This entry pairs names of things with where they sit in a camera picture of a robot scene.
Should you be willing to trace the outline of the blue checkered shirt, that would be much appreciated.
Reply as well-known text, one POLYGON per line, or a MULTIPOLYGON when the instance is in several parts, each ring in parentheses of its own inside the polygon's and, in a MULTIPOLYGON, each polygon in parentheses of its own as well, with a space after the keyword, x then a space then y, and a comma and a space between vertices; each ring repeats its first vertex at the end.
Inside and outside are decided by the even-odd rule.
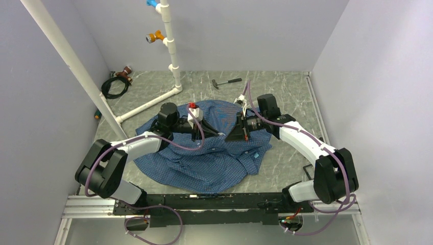
POLYGON ((205 139, 204 146, 196 151, 200 142, 193 142, 190 134, 174 134, 174 143, 166 149, 141 156, 135 165, 154 181, 199 193, 218 193, 238 184, 247 175, 259 172, 263 157, 271 149, 272 135, 266 130, 252 132, 248 141, 225 142, 234 127, 241 108, 221 100, 200 101, 204 119, 223 133, 205 139))

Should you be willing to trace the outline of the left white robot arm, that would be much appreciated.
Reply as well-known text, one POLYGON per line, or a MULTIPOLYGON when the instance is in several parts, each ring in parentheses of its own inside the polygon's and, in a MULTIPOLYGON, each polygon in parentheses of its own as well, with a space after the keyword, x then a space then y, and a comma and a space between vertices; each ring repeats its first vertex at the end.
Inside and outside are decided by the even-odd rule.
POLYGON ((126 164, 169 145, 176 146, 175 133, 190 134, 192 141, 200 140, 194 148, 196 151, 204 146, 205 138, 220 135, 204 119, 198 105, 189 103, 186 111, 188 115, 182 117, 176 104, 165 103, 148 131, 122 141, 95 141, 75 173, 75 180, 84 186, 85 195, 122 201, 133 214, 143 213, 148 205, 147 192, 123 180, 126 164))

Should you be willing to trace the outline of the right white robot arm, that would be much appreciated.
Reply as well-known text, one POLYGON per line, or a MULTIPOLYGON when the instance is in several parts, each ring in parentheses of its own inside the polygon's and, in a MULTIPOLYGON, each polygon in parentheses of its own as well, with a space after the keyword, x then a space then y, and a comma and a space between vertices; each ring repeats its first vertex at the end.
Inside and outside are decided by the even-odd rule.
POLYGON ((301 202, 320 200, 331 204, 340 198, 349 198, 359 188, 353 158, 346 148, 336 149, 307 132, 292 116, 282 114, 272 94, 257 98, 259 111, 247 115, 247 100, 241 94, 235 104, 242 107, 236 123, 226 136, 226 142, 248 141, 254 131, 266 130, 277 139, 300 152, 313 166, 314 178, 283 189, 281 204, 293 212, 301 202))

